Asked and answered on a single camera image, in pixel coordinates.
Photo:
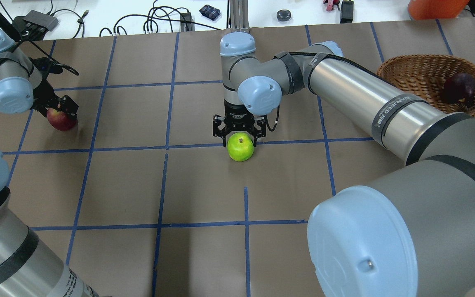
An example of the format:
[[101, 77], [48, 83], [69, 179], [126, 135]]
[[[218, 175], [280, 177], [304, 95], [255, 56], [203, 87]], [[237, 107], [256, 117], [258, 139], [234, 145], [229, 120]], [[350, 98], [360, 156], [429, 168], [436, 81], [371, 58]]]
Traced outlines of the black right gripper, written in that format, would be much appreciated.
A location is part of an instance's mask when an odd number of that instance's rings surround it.
[[227, 145], [227, 136], [233, 131], [250, 133], [253, 137], [253, 147], [258, 140], [266, 137], [266, 117], [254, 117], [243, 104], [232, 104], [224, 101], [225, 116], [213, 116], [213, 135], [222, 139], [223, 147]]

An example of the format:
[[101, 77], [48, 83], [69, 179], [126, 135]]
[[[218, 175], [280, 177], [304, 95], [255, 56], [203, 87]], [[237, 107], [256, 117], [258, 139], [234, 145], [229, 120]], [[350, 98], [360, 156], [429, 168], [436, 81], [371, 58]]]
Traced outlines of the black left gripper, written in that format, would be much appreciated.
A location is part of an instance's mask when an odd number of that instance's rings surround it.
[[71, 118], [78, 118], [78, 104], [70, 96], [57, 96], [54, 88], [47, 80], [42, 80], [33, 90], [33, 96], [31, 109], [42, 116], [47, 116], [48, 109], [53, 109], [67, 113]]

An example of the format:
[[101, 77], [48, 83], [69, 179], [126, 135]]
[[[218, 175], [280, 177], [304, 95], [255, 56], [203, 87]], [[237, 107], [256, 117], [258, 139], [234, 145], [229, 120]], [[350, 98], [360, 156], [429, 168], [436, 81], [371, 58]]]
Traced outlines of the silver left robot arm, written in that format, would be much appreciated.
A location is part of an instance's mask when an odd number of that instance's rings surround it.
[[[67, 65], [46, 56], [32, 59], [20, 43], [0, 29], [0, 112], [7, 114], [48, 110], [77, 118], [78, 105], [59, 97], [47, 81]], [[0, 297], [97, 297], [98, 293], [75, 274], [8, 207], [10, 170], [0, 150]]]

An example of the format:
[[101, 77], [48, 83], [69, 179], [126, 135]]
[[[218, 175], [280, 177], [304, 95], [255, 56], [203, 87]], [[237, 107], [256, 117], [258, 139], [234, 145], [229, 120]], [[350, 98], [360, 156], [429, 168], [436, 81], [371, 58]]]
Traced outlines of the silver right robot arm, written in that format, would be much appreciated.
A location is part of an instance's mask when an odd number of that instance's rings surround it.
[[404, 161], [317, 205], [307, 224], [327, 297], [463, 297], [475, 287], [475, 117], [443, 113], [343, 57], [335, 42], [261, 63], [251, 34], [219, 46], [226, 115], [213, 134], [265, 137], [263, 116], [307, 88]]

